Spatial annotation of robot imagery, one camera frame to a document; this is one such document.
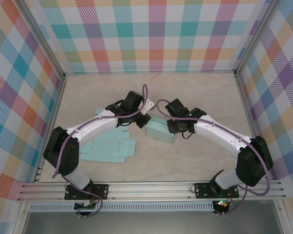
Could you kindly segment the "aluminium frame post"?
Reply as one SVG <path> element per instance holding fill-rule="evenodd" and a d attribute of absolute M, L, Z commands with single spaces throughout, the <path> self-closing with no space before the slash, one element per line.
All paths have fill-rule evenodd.
<path fill-rule="evenodd" d="M 255 5 L 246 26 L 246 31 L 242 36 L 242 42 L 239 43 L 237 47 L 239 50 L 232 69 L 236 78 L 238 78 L 246 66 L 251 53 L 261 39 L 281 1 L 282 0 L 258 0 L 258 3 Z"/>
<path fill-rule="evenodd" d="M 51 65 L 55 69 L 56 73 L 62 78 L 65 78 L 65 72 L 61 68 L 58 60 L 56 59 L 55 54 L 53 53 L 51 47 L 49 46 L 41 28 L 36 22 L 34 16 L 32 15 L 29 7 L 27 6 L 25 0 L 15 0 L 15 4 L 18 4 L 18 8 L 21 11 L 22 15 L 25 18 L 25 21 L 29 25 L 29 28 L 32 31 L 32 34 L 36 38 L 38 44 L 42 47 L 42 50 L 45 52 L 46 57 L 49 59 Z"/>

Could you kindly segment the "light blue paper box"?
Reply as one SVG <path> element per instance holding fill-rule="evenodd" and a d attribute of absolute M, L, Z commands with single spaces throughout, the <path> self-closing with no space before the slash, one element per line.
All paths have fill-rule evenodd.
<path fill-rule="evenodd" d="M 129 125 L 108 130 L 80 149 L 80 160 L 124 163 L 134 156 L 136 140 L 130 139 Z"/>
<path fill-rule="evenodd" d="M 167 121 L 159 117 L 151 117 L 146 125 L 146 135 L 169 144 L 175 139 L 175 134 L 171 134 L 168 130 Z"/>

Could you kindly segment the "small controller board with LEDs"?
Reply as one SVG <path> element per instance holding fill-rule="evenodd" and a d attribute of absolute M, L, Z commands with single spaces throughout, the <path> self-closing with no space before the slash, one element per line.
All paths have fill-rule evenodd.
<path fill-rule="evenodd" d="M 213 208 L 215 212 L 226 213 L 229 211 L 231 202 L 229 200 L 213 201 Z"/>

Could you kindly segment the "aluminium side rail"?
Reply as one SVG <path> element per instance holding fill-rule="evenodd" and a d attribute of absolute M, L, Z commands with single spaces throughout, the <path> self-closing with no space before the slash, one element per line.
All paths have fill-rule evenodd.
<path fill-rule="evenodd" d="M 59 89 L 58 96 L 57 96 L 57 99 L 56 99 L 56 102 L 55 102 L 55 105 L 54 105 L 54 108 L 53 108 L 53 113 L 52 113 L 52 116 L 51 116 L 51 119 L 50 119 L 50 124 L 49 124 L 49 127 L 48 127 L 47 132 L 46 132 L 46 138 L 45 138 L 45 141 L 43 143 L 42 152 L 41 152 L 41 154 L 40 154 L 40 156 L 38 158 L 37 164 L 35 166 L 34 173 L 33 173 L 32 178 L 31 178 L 31 183 L 35 183 L 35 182 L 40 180 L 41 171 L 43 169 L 43 165 L 44 165 L 44 161 L 45 161 L 45 159 L 43 157 L 43 153 L 44 153 L 44 150 L 46 149 L 48 140 L 49 140 L 49 138 L 51 136 L 51 133 L 52 133 L 52 131 L 54 129 L 54 126 L 55 126 L 55 122 L 56 122 L 57 115 L 58 115 L 58 112 L 59 112 L 59 108 L 60 108 L 60 105 L 61 105 L 61 101 L 62 101 L 62 98 L 63 98 L 66 83 L 67 83 L 67 78 L 64 77 L 62 79 L 61 83 L 60 83 L 60 89 Z"/>
<path fill-rule="evenodd" d="M 241 84 L 237 76 L 234 77 L 243 103 L 244 110 L 246 112 L 251 132 L 254 135 L 255 131 L 253 129 L 245 95 L 242 92 Z M 254 138 L 251 138 L 251 146 L 254 147 L 255 150 L 260 154 L 267 170 L 269 171 L 273 167 L 273 160 L 266 141 L 262 137 L 256 136 Z M 240 180 L 251 187 L 254 187 L 266 174 L 261 161 L 249 146 L 242 148 L 242 151 L 238 154 L 236 172 Z"/>

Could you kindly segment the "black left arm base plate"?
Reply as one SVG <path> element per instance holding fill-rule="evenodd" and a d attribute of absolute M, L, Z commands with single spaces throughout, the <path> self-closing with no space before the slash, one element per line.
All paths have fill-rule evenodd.
<path fill-rule="evenodd" d="M 94 184 L 93 182 L 90 182 L 90 184 L 84 188 L 84 191 L 96 194 L 100 196 L 102 200 L 106 200 L 108 195 L 108 184 Z M 75 189 L 71 184 L 67 184 L 65 187 L 64 199 L 91 200 L 93 199 L 93 196 Z"/>

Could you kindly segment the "grey metal base panel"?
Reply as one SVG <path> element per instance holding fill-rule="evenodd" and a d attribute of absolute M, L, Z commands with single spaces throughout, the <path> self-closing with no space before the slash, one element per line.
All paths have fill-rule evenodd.
<path fill-rule="evenodd" d="M 102 212 L 90 218 L 75 213 L 30 213 L 22 234 L 283 234 L 275 219 L 247 220 L 200 212 Z"/>

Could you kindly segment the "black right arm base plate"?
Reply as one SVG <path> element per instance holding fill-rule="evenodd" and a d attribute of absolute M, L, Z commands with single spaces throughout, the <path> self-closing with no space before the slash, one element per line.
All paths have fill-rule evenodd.
<path fill-rule="evenodd" d="M 213 188 L 210 183 L 194 183 L 194 191 L 197 199 L 203 198 L 239 198 L 237 186 L 222 189 L 217 184 Z"/>

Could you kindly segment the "aluminium mounting rail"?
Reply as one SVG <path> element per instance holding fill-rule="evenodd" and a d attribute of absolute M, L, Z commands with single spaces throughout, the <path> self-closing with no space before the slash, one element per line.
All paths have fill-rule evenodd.
<path fill-rule="evenodd" d="M 181 182 L 108 182 L 106 201 L 194 201 L 193 181 Z M 25 183 L 19 202 L 64 201 L 65 182 Z"/>

